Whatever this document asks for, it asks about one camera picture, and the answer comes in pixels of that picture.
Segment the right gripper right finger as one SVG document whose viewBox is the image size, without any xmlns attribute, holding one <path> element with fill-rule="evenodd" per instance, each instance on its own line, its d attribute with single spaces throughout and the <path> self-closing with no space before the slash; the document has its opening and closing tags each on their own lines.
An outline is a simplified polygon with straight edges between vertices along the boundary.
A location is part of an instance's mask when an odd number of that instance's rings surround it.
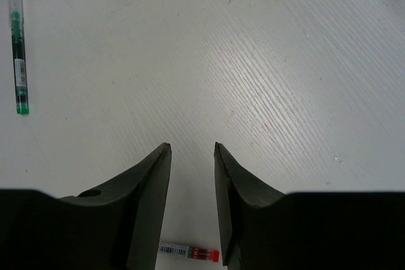
<svg viewBox="0 0 405 270">
<path fill-rule="evenodd" d="M 217 142 L 215 191 L 223 265 L 227 269 L 264 269 L 270 246 L 268 208 L 284 194 L 241 166 Z"/>
</svg>

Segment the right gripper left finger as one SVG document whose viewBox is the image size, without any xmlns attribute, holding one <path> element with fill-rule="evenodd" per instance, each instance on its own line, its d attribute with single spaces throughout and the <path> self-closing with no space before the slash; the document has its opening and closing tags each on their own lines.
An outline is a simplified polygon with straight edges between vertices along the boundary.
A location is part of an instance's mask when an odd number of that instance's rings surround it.
<svg viewBox="0 0 405 270">
<path fill-rule="evenodd" d="M 67 220 L 70 269 L 154 269 L 171 170 L 162 143 L 114 178 L 61 198 Z"/>
</svg>

